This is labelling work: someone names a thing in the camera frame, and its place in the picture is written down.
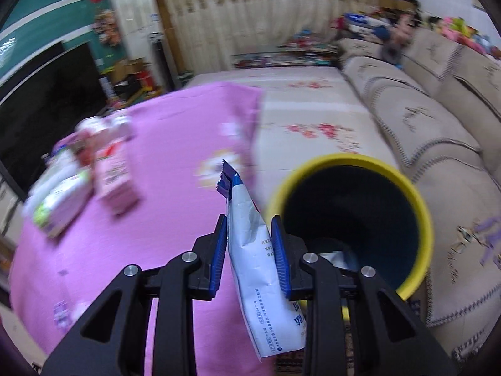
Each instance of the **pink milk carton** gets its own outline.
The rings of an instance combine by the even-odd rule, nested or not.
[[[96,194],[112,213],[124,213],[139,199],[127,162],[126,143],[115,140],[96,152]]]

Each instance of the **floor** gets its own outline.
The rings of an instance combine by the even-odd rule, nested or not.
[[[24,359],[26,359],[29,364],[36,363],[40,366],[43,365],[47,355],[42,352],[38,345],[28,335],[21,321],[19,321],[19,318],[17,318],[9,308],[1,304],[0,317],[2,317],[3,327],[24,356]]]

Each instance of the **beige sofa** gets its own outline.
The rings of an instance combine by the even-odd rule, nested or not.
[[[340,46],[345,77],[433,217],[430,271],[410,304],[462,362],[501,314],[501,71],[427,29],[416,30],[403,70],[379,60],[380,45]]]

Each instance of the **pink tablecloth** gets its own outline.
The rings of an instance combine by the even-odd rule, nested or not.
[[[225,213],[225,199],[215,191],[217,164],[222,157],[247,163],[259,95],[258,89],[222,82],[134,106],[128,153],[142,195],[136,208],[114,218],[92,198],[57,242],[25,223],[11,271],[11,301],[45,352],[64,335],[54,322],[55,304],[65,302],[76,313],[124,266],[162,266],[214,230]],[[228,261],[216,298],[194,302],[194,335],[200,376],[272,374],[272,360],[260,363],[251,346]],[[151,354],[150,338],[146,374]]]

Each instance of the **white plastic bag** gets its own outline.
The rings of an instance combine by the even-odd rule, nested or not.
[[[84,208],[91,192],[91,172],[83,168],[47,195],[34,211],[33,222],[49,237],[59,236]]]
[[[78,174],[79,170],[80,164],[71,150],[69,148],[61,150],[49,168],[29,190],[29,198],[24,203],[23,216],[31,219],[35,209],[47,195],[62,181]]]

